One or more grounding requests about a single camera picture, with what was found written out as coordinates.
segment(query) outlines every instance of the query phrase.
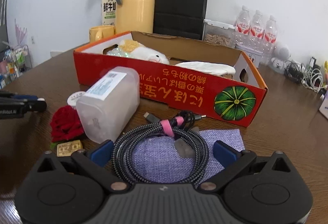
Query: white plush toy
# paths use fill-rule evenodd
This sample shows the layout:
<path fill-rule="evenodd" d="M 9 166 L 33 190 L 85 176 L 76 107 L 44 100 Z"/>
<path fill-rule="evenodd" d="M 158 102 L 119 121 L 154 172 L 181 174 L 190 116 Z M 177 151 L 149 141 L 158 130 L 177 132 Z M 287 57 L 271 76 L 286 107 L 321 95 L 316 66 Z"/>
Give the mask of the white plush toy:
<path fill-rule="evenodd" d="M 165 55 L 137 41 L 123 40 L 119 43 L 118 47 L 129 53 L 129 57 L 131 58 L 169 65 L 169 61 Z"/>
<path fill-rule="evenodd" d="M 290 58 L 291 52 L 288 46 L 281 42 L 276 42 L 274 46 L 274 57 L 271 58 L 272 67 L 276 72 L 284 73 L 285 68 L 287 67 L 286 61 Z"/>

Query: small gold block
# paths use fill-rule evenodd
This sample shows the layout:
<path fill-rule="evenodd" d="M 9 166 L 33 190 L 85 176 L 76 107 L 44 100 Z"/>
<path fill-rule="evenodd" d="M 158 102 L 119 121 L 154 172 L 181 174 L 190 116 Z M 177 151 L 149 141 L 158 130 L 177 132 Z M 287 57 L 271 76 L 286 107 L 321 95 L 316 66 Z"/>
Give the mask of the small gold block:
<path fill-rule="evenodd" d="M 58 144 L 57 156 L 71 156 L 73 152 L 80 150 L 82 148 L 83 147 L 80 140 Z"/>

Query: cardboard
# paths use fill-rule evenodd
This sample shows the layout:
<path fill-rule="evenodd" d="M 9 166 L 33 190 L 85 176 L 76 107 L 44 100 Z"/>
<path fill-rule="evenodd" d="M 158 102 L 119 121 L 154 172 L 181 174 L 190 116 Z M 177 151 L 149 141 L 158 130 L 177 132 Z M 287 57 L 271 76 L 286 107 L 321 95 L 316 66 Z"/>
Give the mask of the cardboard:
<path fill-rule="evenodd" d="M 165 54 L 170 65 L 103 54 L 124 39 Z M 73 54 L 80 84 L 91 86 L 117 66 L 130 67 L 139 73 L 141 97 L 243 127 L 250 125 L 268 91 L 243 51 L 204 41 L 126 32 L 81 46 Z M 236 74 L 221 77 L 174 66 L 185 61 L 227 64 Z"/>

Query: artificial rose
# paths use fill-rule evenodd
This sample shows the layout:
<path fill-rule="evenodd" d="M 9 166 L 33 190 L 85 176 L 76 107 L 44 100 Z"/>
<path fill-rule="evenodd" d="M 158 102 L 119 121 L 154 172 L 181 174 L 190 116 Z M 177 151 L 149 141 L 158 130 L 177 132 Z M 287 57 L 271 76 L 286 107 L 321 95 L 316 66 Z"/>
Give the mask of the artificial rose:
<path fill-rule="evenodd" d="M 50 122 L 51 141 L 68 141 L 84 133 L 77 111 L 67 105 L 59 108 Z"/>

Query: label sticker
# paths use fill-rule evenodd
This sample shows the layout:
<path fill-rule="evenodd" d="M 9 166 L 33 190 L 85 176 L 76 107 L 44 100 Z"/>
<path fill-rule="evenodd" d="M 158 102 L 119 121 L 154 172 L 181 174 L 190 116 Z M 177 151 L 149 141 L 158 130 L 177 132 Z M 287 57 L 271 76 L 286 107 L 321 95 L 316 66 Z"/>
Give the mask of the label sticker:
<path fill-rule="evenodd" d="M 126 76 L 124 72 L 109 71 L 104 77 L 98 80 L 84 96 L 100 99 L 104 101 L 114 90 L 117 84 Z"/>

